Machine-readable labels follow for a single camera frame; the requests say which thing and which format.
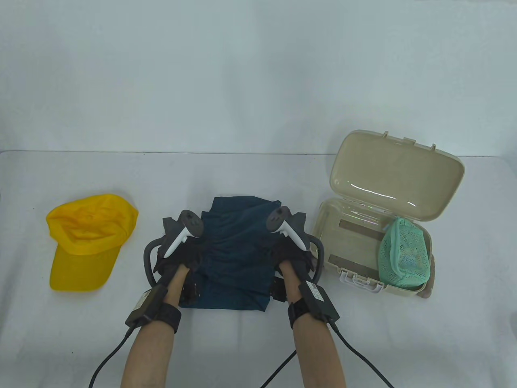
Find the person's left hand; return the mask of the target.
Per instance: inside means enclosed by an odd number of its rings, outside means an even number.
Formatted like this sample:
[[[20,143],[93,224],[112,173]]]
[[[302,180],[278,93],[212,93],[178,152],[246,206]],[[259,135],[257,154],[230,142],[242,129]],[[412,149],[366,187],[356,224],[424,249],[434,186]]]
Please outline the person's left hand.
[[[164,283],[166,279],[173,279],[181,265],[195,272],[201,266],[207,247],[208,242],[205,239],[188,237],[169,257],[158,251],[153,273],[158,273],[161,276],[160,281]]]

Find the person's right hand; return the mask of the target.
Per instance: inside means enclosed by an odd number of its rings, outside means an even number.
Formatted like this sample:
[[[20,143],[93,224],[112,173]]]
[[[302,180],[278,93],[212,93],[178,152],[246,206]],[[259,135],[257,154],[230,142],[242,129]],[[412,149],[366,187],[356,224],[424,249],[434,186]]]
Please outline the person's right hand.
[[[311,280],[310,272],[315,272],[315,257],[311,251],[303,251],[291,238],[280,237],[269,253],[275,271],[283,275],[280,264],[288,262],[299,280]]]

